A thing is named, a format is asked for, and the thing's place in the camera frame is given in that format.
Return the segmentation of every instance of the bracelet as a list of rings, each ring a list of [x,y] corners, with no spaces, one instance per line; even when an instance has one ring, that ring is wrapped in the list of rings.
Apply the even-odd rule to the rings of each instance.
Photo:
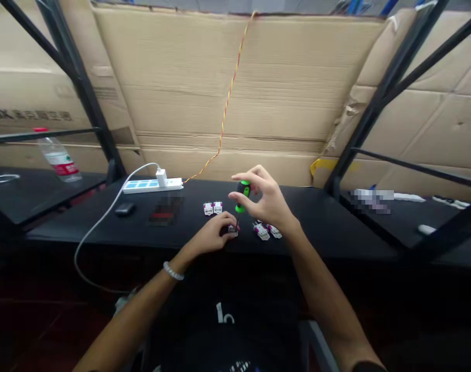
[[[172,270],[170,268],[170,266],[168,265],[168,261],[165,261],[163,263],[163,268],[165,269],[165,271],[168,273],[168,275],[170,275],[172,278],[174,278],[175,280],[178,280],[178,281],[182,281],[184,280],[184,275],[181,275],[181,274],[177,274],[174,270]]]

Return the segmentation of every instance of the hand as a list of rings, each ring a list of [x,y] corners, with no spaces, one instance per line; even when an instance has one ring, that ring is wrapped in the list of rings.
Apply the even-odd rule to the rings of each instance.
[[[289,206],[278,187],[277,182],[261,165],[255,166],[246,173],[232,176],[233,180],[247,180],[251,182],[251,190],[255,195],[261,190],[263,193],[259,202],[254,203],[238,192],[231,192],[229,198],[246,207],[249,214],[263,222],[275,226],[284,234],[298,224]]]
[[[201,230],[184,246],[183,250],[190,252],[193,257],[221,250],[227,240],[235,237],[235,234],[231,232],[220,236],[222,227],[228,225],[235,227],[236,218],[229,212],[220,213],[206,222]]]

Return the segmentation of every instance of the power strip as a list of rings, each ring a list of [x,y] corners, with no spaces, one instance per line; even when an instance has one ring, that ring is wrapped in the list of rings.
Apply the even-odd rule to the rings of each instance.
[[[165,186],[160,186],[157,179],[129,181],[123,188],[124,194],[181,190],[184,188],[182,178],[167,178]]]

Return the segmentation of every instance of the black tabletop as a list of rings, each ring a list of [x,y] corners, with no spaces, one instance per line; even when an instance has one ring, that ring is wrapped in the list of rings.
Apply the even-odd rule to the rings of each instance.
[[[419,225],[439,228],[460,212],[459,209],[434,201],[431,197],[424,198],[426,201],[423,203],[391,200],[390,214],[367,212],[365,216],[385,228],[405,246],[413,247],[424,238],[418,231]],[[439,257],[436,262],[471,267],[471,238]]]
[[[224,210],[234,212],[235,202],[228,194],[236,189],[234,182],[191,180],[183,190],[142,194],[122,194],[116,206],[134,203],[134,213],[118,217],[114,210],[86,240],[87,243],[118,244],[141,247],[181,248],[210,218],[204,215],[203,204],[223,202]],[[28,232],[26,238],[38,241],[77,243],[109,208],[121,182],[116,182],[84,203]],[[289,207],[314,245],[331,258],[394,260],[397,252],[369,230],[321,189],[281,187]],[[183,197],[183,204],[171,226],[150,226],[148,220],[161,198]],[[260,240],[253,232],[255,220],[241,215],[239,236],[230,241],[226,250],[286,254],[283,239]]]
[[[0,210],[15,224],[24,224],[106,180],[105,174],[82,173],[82,180],[60,181],[54,170],[0,167],[0,175],[19,179],[0,183]]]

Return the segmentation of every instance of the white charging cable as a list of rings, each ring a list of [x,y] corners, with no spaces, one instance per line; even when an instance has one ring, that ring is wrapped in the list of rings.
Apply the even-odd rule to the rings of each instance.
[[[87,239],[87,237],[89,236],[89,234],[91,234],[93,232],[93,230],[105,219],[105,217],[110,213],[110,211],[112,210],[113,206],[115,205],[115,203],[117,202],[118,198],[120,197],[120,194],[122,193],[122,190],[123,188],[125,187],[125,185],[127,184],[127,182],[129,182],[129,179],[134,176],[134,174],[136,174],[136,172],[140,171],[141,169],[143,168],[146,168],[148,165],[156,165],[156,167],[158,168],[157,169],[157,172],[158,171],[161,171],[162,169],[160,168],[160,166],[156,163],[148,163],[148,164],[145,164],[141,167],[139,167],[138,169],[136,169],[134,172],[132,172],[128,177],[127,179],[125,180],[125,182],[123,183],[122,187],[120,188],[120,191],[118,192],[115,200],[113,201],[112,205],[110,205],[110,207],[108,208],[108,210],[105,212],[105,214],[95,223],[95,225],[86,233],[86,235],[84,235],[84,237],[81,239],[81,242],[79,243],[79,245],[77,246],[77,249],[75,250],[75,254],[74,254],[74,266],[75,266],[75,269],[77,270],[77,273],[79,274],[79,276],[88,284],[92,285],[92,286],[95,286],[96,288],[100,288],[106,292],[109,292],[109,293],[130,293],[131,291],[124,291],[124,290],[116,290],[116,289],[109,289],[109,288],[106,288],[102,285],[99,285],[99,284],[96,284],[95,282],[93,282],[92,280],[88,279],[81,271],[81,269],[79,268],[79,265],[77,263],[77,257],[79,255],[79,251],[81,250],[81,247],[82,247],[82,244],[84,244],[84,241]]]
[[[0,183],[10,182],[18,178],[20,178],[19,175],[1,175]]]

